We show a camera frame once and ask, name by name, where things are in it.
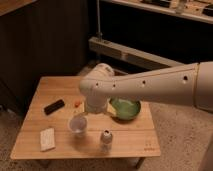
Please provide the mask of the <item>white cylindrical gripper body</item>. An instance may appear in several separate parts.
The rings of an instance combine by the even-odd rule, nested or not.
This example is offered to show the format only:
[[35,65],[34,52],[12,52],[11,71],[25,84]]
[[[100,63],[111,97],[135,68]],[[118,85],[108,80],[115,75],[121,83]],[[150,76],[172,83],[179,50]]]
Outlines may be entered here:
[[88,113],[104,113],[107,110],[108,100],[99,97],[87,97],[84,102],[85,111]]

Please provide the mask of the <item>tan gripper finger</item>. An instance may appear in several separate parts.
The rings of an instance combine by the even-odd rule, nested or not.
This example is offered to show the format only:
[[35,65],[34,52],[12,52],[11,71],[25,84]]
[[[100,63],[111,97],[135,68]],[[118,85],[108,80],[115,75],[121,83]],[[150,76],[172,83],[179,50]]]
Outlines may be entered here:
[[107,111],[107,112],[105,112],[105,114],[106,114],[106,115],[108,115],[108,116],[110,116],[110,117],[116,117],[116,115],[115,115],[115,114],[113,114],[113,113],[111,113],[111,112],[108,112],[108,111]]
[[79,113],[79,116],[80,116],[80,117],[85,117],[85,116],[87,116],[87,115],[88,115],[88,112]]

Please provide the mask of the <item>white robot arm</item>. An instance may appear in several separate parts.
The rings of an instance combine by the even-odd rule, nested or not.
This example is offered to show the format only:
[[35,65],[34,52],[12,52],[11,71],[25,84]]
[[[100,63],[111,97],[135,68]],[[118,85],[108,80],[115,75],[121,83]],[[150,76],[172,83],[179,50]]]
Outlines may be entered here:
[[110,98],[193,106],[213,114],[213,61],[116,76],[105,63],[96,65],[79,83],[85,110],[101,113]]

